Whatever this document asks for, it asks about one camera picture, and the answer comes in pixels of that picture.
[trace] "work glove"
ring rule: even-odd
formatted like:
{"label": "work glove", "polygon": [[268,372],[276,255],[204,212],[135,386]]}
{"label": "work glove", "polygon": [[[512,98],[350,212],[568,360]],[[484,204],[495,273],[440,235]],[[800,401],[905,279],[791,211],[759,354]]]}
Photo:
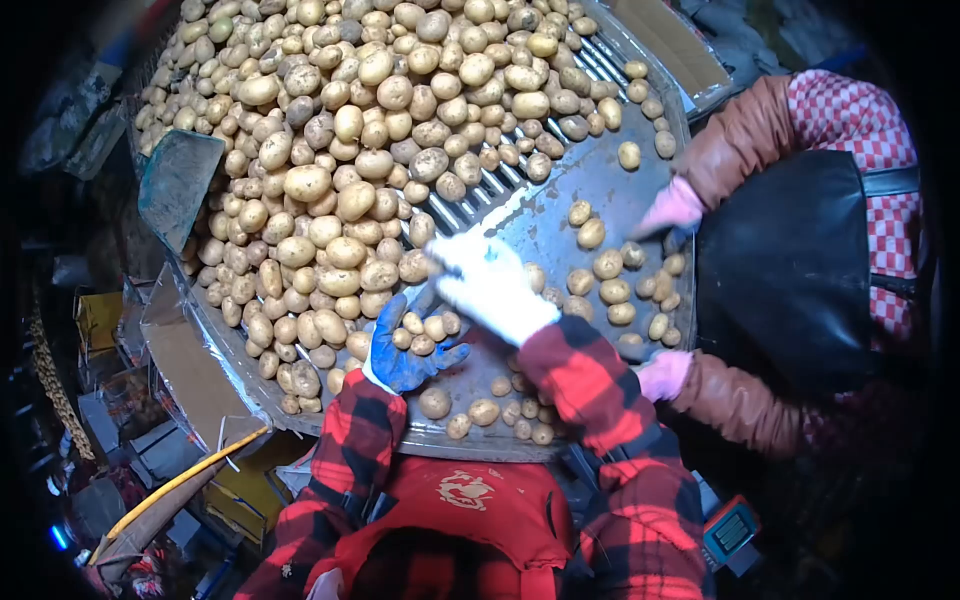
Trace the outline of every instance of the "work glove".
{"label": "work glove", "polygon": [[675,400],[684,389],[686,375],[693,364],[693,353],[682,350],[657,350],[650,360],[633,367],[640,382],[640,393],[651,402]]}
{"label": "work glove", "polygon": [[434,282],[444,300],[514,346],[560,318],[530,289],[520,257],[500,240],[475,231],[433,240],[424,250],[444,265]]}
{"label": "work glove", "polygon": [[[410,306],[410,312],[426,319],[437,302],[436,294],[427,285]],[[394,329],[406,313],[407,297],[402,294],[394,296],[383,307],[373,327],[370,352],[363,365],[363,374],[394,396],[417,389],[429,377],[460,364],[470,354],[469,344],[457,344],[456,339],[440,342],[429,356],[417,356],[397,348],[394,346]]]}
{"label": "work glove", "polygon": [[704,205],[689,182],[674,176],[667,183],[643,218],[631,232],[630,237],[642,240],[654,233],[668,229],[663,239],[663,249],[668,254],[679,252],[687,240],[693,237],[704,216]]}

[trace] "brown leather sleeve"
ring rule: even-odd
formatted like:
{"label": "brown leather sleeve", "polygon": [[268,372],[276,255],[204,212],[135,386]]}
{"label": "brown leather sleeve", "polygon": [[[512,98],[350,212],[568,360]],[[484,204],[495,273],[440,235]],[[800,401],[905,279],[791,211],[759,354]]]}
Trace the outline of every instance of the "brown leather sleeve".
{"label": "brown leather sleeve", "polygon": [[787,156],[795,136],[787,106],[789,75],[761,77],[730,100],[690,141],[674,171],[700,196],[707,211],[754,171]]}
{"label": "brown leather sleeve", "polygon": [[772,458],[794,456],[803,439],[804,416],[757,377],[697,350],[673,407],[710,425],[725,440]]}

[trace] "red plaid jacket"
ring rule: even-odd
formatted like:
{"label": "red plaid jacket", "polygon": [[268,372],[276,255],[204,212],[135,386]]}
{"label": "red plaid jacket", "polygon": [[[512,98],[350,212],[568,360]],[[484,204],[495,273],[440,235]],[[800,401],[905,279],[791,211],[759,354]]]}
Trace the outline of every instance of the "red plaid jacket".
{"label": "red plaid jacket", "polygon": [[[584,447],[598,454],[635,439],[649,427],[661,427],[653,405],[640,393],[636,375],[579,317],[563,317],[538,332],[521,349],[518,363],[542,392],[554,397],[561,418],[582,434]],[[344,511],[317,494],[319,484],[360,497],[367,495],[371,484],[382,486],[405,425],[402,398],[384,393],[359,370],[347,376],[344,390],[326,412],[311,482],[280,514],[276,550],[236,594],[237,600],[306,597],[310,569],[331,555],[340,537],[354,531]],[[588,595],[577,595],[671,600],[710,596],[712,580],[700,549],[704,530],[700,493],[681,463],[673,433],[663,428],[639,456],[604,466],[600,480],[604,491],[591,503],[599,508],[590,511],[580,533],[579,549],[593,577]],[[376,568],[364,566],[351,597],[408,597],[411,590],[404,582],[416,578],[418,566],[436,569],[444,564],[423,555],[436,559],[439,548],[462,550],[455,542],[436,537],[409,528],[385,538],[381,543],[392,543],[396,552],[375,548],[368,563]],[[473,582],[483,564],[506,560],[497,555],[493,548],[474,548],[467,555]],[[456,570],[457,563],[464,561],[454,561],[450,568]],[[564,590],[566,578],[563,574],[558,578],[561,596],[567,596],[574,586]],[[481,596],[474,588],[467,597]]]}

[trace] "white glove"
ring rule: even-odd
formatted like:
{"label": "white glove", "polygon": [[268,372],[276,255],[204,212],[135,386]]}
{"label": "white glove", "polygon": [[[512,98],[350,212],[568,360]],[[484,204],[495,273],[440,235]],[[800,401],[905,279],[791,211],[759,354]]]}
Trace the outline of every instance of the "white glove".
{"label": "white glove", "polygon": [[500,240],[468,232],[424,250],[446,267],[435,283],[444,300],[514,346],[560,318],[553,303],[530,289],[520,257]]}

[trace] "black apron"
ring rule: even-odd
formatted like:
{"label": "black apron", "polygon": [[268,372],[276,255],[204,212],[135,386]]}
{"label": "black apron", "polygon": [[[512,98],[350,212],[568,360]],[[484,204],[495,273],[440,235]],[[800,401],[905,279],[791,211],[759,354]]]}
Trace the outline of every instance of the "black apron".
{"label": "black apron", "polygon": [[910,298],[916,281],[870,273],[866,199],[919,189],[918,168],[861,174],[847,152],[751,175],[700,226],[699,347],[779,394],[861,389],[887,367],[870,286]]}

